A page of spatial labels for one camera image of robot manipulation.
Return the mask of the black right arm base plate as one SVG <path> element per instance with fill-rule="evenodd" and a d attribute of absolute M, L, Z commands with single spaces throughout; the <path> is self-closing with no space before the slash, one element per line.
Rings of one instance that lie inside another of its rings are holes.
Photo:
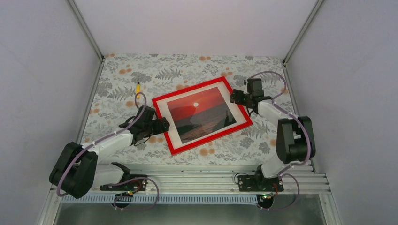
<path fill-rule="evenodd" d="M 281 179 L 255 177 L 254 175 L 239 175 L 237 177 L 239 191 L 241 192 L 282 192 L 284 191 Z"/>

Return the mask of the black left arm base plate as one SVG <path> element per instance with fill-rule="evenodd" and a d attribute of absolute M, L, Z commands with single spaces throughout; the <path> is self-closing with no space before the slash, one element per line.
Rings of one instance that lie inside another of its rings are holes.
<path fill-rule="evenodd" d="M 102 185 L 99 187 L 101 191 L 122 191 L 122 192 L 136 192 L 145 191 L 147 185 L 147 175 L 144 174 L 130 174 L 128 178 L 121 181 L 121 185 Z"/>

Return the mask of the sunset photo print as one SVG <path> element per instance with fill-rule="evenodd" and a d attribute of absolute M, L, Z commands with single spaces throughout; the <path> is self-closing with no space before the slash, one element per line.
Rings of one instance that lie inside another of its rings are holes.
<path fill-rule="evenodd" d="M 243 122 L 236 106 L 226 100 L 219 85 L 186 92 L 167 100 L 165 116 L 170 117 L 170 138 L 178 147 L 233 128 Z"/>

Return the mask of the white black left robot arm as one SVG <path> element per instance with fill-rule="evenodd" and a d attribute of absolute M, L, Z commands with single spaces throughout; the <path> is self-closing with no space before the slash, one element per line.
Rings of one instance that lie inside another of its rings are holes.
<path fill-rule="evenodd" d="M 168 132 L 169 122 L 155 113 L 154 108 L 144 105 L 114 132 L 89 143 L 66 144 L 49 175 L 58 196 L 81 198 L 100 186 L 126 189 L 132 178 L 130 169 L 117 162 L 101 162 L 119 150 L 143 143 L 144 138 Z"/>

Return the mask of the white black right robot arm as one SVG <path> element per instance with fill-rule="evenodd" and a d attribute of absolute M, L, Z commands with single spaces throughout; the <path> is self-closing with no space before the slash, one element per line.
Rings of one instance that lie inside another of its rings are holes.
<path fill-rule="evenodd" d="M 234 89 L 230 102 L 251 109 L 277 128 L 276 154 L 258 166 L 254 174 L 255 187 L 260 191 L 272 185 L 272 179 L 294 166 L 306 164 L 315 154 L 314 134 L 309 117 L 297 116 L 280 107 L 275 97 L 265 96 L 261 79 L 246 81 L 247 92 Z"/>

